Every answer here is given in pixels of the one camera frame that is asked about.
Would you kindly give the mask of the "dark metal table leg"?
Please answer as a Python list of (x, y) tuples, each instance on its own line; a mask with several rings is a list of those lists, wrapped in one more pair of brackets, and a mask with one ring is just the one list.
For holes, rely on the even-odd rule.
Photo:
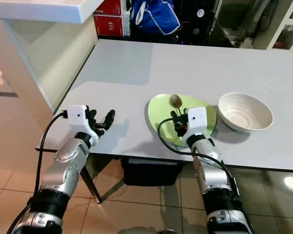
[(89, 192), (91, 193), (91, 196), (93, 196), (93, 198), (96, 199), (97, 204), (101, 204), (103, 201), (102, 197), (100, 196), (100, 194), (97, 190), (97, 187), (94, 183), (94, 179), (90, 175), (90, 172), (88, 170), (91, 167), (90, 164), (91, 164), (91, 159), (90, 159), (90, 157), (87, 157), (85, 165), (81, 169), (80, 176), (81, 176), (82, 180), (84, 181), (85, 185), (87, 186)]

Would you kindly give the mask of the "white framed glass cabinet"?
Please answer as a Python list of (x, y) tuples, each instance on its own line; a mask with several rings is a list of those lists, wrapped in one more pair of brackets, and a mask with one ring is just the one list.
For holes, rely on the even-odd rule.
[(288, 50), (293, 52), (293, 0), (278, 0), (267, 30), (267, 50)]

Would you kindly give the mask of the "red cardboard box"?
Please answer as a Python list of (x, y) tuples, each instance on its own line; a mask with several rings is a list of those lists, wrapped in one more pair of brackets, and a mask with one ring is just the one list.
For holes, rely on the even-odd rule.
[(94, 13), (121, 15), (124, 11), (124, 0), (103, 0)]
[(94, 15), (98, 36), (122, 37), (124, 35), (121, 16)]

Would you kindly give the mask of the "metal spoon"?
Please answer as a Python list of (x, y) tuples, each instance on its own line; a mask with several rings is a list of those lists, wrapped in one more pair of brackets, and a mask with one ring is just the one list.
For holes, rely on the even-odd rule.
[(182, 106), (182, 100), (179, 95), (177, 94), (172, 94), (169, 97), (169, 104), (171, 107), (173, 107), (173, 111), (171, 111), (171, 116), (172, 117), (178, 117), (182, 115), (183, 113), (180, 110), (180, 107)]

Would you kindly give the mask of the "black shelf unit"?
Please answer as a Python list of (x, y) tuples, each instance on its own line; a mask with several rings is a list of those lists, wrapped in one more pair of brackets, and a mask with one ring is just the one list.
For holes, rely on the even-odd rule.
[(175, 0), (177, 43), (238, 48), (249, 37), (256, 0)]

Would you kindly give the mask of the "tall white kitchen counter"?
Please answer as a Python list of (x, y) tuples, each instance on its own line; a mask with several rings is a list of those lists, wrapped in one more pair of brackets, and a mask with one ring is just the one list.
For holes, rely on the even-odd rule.
[(97, 43), (104, 0), (0, 0), (0, 69), (29, 112), (56, 111)]

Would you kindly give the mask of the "blue bag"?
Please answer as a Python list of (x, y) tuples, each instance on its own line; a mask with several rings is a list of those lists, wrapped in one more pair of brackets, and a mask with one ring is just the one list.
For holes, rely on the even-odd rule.
[(174, 0), (134, 0), (129, 24), (142, 33), (161, 35), (175, 33), (181, 27)]

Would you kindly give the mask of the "black box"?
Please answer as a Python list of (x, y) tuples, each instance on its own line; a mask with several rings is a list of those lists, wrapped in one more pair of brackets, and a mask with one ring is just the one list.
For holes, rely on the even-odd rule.
[(123, 181), (130, 186), (171, 186), (175, 184), (184, 165), (174, 162), (153, 162), (122, 159)]

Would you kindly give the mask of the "white ribbed bowl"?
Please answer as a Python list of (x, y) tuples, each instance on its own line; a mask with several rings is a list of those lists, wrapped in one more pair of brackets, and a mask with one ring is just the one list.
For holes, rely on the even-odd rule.
[(225, 125), (234, 131), (265, 131), (274, 123), (273, 113), (264, 102), (240, 92), (223, 94), (217, 109)]

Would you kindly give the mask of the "lime green plate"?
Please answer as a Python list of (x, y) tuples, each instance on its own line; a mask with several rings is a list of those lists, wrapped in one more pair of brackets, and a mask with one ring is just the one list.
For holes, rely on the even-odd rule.
[[(171, 106), (169, 99), (171, 94), (159, 94), (154, 96), (148, 104), (148, 119), (149, 123), (154, 130), (157, 129), (158, 125), (165, 119), (171, 118), (170, 112), (175, 108)], [(178, 95), (182, 100), (181, 110), (191, 109), (195, 107), (204, 106), (207, 110), (207, 119), (208, 126), (206, 135), (211, 136), (215, 126), (217, 124), (217, 113), (216, 110), (211, 107), (207, 102), (200, 100), (199, 98), (187, 96), (187, 95)], [(181, 149), (186, 149), (187, 145), (181, 137), (178, 137), (172, 122), (164, 123), (161, 129), (162, 137), (169, 143), (180, 147)]]

